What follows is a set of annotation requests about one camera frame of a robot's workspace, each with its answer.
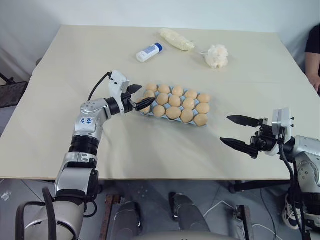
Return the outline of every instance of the beige table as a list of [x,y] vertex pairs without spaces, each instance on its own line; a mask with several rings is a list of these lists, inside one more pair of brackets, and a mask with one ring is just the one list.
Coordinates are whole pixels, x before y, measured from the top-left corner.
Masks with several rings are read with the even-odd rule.
[[[62,26],[0,138],[0,178],[54,179],[68,151],[80,105],[106,72],[119,70],[132,84],[182,85],[212,95],[207,127],[196,128],[137,112],[107,121],[98,150],[101,179],[288,179],[278,156],[258,159],[219,138],[247,143],[254,134],[228,115],[272,118],[290,107],[294,135],[320,137],[320,99],[276,34],[178,29],[197,45],[182,52],[157,28]],[[138,51],[159,42],[163,51],[145,63]],[[224,44],[229,65],[210,69],[197,54]],[[140,90],[133,99],[143,94]],[[108,81],[93,98],[108,97]]]

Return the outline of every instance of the white fluffy object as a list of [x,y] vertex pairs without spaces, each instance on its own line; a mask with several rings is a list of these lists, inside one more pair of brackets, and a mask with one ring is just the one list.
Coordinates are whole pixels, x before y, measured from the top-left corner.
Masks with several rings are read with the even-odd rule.
[[202,52],[205,62],[213,69],[228,65],[228,50],[224,45],[212,45],[208,52]]
[[190,51],[191,49],[195,48],[193,42],[189,41],[184,36],[181,36],[179,33],[171,29],[162,28],[160,29],[159,33],[160,36],[163,37],[168,43],[180,50]]

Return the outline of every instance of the white wall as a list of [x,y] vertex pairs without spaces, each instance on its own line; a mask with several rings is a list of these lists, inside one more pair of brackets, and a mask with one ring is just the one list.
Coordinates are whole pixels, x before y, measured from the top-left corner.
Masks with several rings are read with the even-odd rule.
[[29,78],[64,24],[277,32],[301,64],[318,23],[320,0],[0,0],[0,58]]

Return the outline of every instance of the black cable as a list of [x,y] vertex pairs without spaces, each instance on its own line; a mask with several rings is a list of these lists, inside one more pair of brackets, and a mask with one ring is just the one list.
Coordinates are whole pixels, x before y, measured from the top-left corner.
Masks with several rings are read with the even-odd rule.
[[97,206],[97,204],[96,204],[95,201],[93,201],[92,203],[93,203],[93,206],[94,206],[94,211],[93,211],[93,213],[91,213],[91,214],[89,214],[89,215],[83,215],[84,218],[91,218],[91,217],[93,217],[94,215],[96,215],[97,210],[98,210],[98,206]]
[[289,192],[289,196],[290,196],[290,200],[292,203],[292,209],[293,209],[293,213],[294,213],[294,217],[296,220],[296,223],[299,227],[299,230],[301,232],[302,235],[302,239],[304,239],[304,232],[301,226],[301,223],[299,221],[298,218],[298,213],[297,213],[297,207],[296,207],[296,199],[295,199],[295,189],[296,189],[296,181],[295,181],[295,177],[294,177],[294,171],[292,170],[292,167],[290,166],[285,151],[284,151],[284,145],[283,144],[279,144],[279,150],[280,150],[280,156],[282,157],[282,160],[284,161],[284,164],[286,165],[286,167],[288,168],[289,172],[290,172],[290,182],[291,182],[291,186],[290,186],[290,192]]
[[268,212],[268,214],[270,215],[270,218],[271,218],[271,221],[272,221],[272,225],[273,225],[273,232],[274,232],[274,235],[273,235],[273,240],[276,240],[277,238],[277,231],[276,231],[276,225],[275,225],[275,221],[274,221],[274,218],[272,217],[272,214],[271,212],[269,211],[266,203],[265,203],[265,200],[264,200],[264,197],[262,195],[262,188],[260,189],[260,196],[261,196],[261,199],[262,199],[262,202],[263,202],[263,205],[266,209],[266,211]]
[[282,160],[284,161],[285,166],[288,168],[289,173],[290,173],[290,192],[289,192],[289,197],[292,203],[292,209],[293,209],[293,213],[294,213],[294,217],[296,220],[296,223],[299,227],[299,231],[301,233],[301,238],[302,240],[305,239],[305,233],[303,232],[303,228],[302,225],[299,221],[298,218],[298,213],[297,213],[297,207],[296,207],[296,199],[295,199],[295,190],[296,190],[296,178],[295,178],[295,174],[294,171],[292,170],[291,165],[289,164],[289,161],[286,157],[285,151],[284,151],[284,137],[286,135],[286,129],[284,127],[280,128],[280,133],[278,136],[278,144],[279,144],[279,154],[282,158]]
[[26,206],[44,207],[45,203],[41,201],[28,201],[21,204],[18,207],[15,215],[15,240],[25,239],[25,208]]
[[89,95],[89,97],[88,97],[88,101],[91,100],[92,95],[93,95],[94,92],[96,91],[97,87],[105,80],[105,78],[106,78],[107,76],[111,77],[111,72],[107,72],[107,73],[100,79],[100,81],[97,82],[97,84],[94,86],[94,88],[92,89],[92,91],[91,91],[91,93],[90,93],[90,95]]
[[54,204],[52,202],[52,196],[50,194],[49,188],[44,187],[42,189],[42,194],[44,198],[46,214],[48,216],[48,228],[49,228],[49,240],[57,240],[57,224]]
[[[300,189],[299,182],[298,182],[298,169],[297,169],[297,162],[293,162],[293,175],[294,175],[294,181],[295,181],[295,189]],[[299,209],[301,213],[301,227],[302,227],[302,232],[303,237],[306,238],[306,224],[305,224],[305,214],[304,214],[304,203],[303,203],[303,198],[299,197]]]

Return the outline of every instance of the egg tray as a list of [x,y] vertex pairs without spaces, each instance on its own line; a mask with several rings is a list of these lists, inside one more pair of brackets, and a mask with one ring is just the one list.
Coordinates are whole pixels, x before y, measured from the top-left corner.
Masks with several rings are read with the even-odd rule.
[[[168,96],[169,96],[169,98],[173,95],[171,92],[172,92],[172,90],[173,90],[173,86],[169,86],[169,88],[170,88],[170,93],[168,93]],[[188,88],[184,88],[183,89],[183,95],[182,96],[180,96],[180,100],[181,100],[181,106],[179,106],[178,108],[181,110],[181,112],[185,109],[183,106],[182,106],[182,104],[183,104],[183,102],[184,102],[184,100],[186,99],[186,97],[185,97],[185,94],[186,94],[186,92],[188,91],[188,90],[190,90],[190,89],[188,89]],[[160,94],[160,92],[159,91],[156,91],[156,92],[154,92],[154,94],[155,94],[155,99],[157,99],[157,97],[158,97],[158,95]],[[200,101],[196,98],[195,100],[194,100],[194,109],[192,110],[193,111],[193,118],[195,118],[195,116],[197,116],[198,114],[199,114],[199,112],[196,110],[196,106],[198,105],[200,103]],[[180,122],[180,123],[182,123],[182,124],[191,124],[191,125],[194,125],[194,126],[196,126],[196,127],[198,127],[198,128],[202,128],[202,127],[206,127],[207,126],[207,124],[205,124],[205,125],[203,125],[203,126],[197,126],[197,124],[195,123],[195,121],[190,121],[190,122],[187,122],[187,123],[184,123],[182,120],[181,120],[181,118],[180,117],[178,117],[178,118],[176,118],[176,119],[170,119],[170,118],[168,118],[167,117],[167,115],[166,114],[164,114],[163,116],[161,116],[161,117],[156,117],[155,115],[154,115],[154,107],[155,106],[158,106],[159,104],[157,103],[157,101],[155,100],[151,105],[150,105],[150,112],[148,112],[148,113],[143,113],[143,112],[140,112],[140,114],[142,114],[143,116],[153,116],[153,117],[155,117],[155,118],[157,118],[157,119],[167,119],[167,120],[169,120],[170,122]],[[167,109],[168,108],[170,108],[170,107],[172,107],[170,104],[169,104],[169,102],[168,103],[166,103],[165,105],[163,105],[163,107],[164,107],[164,109],[167,111]]]

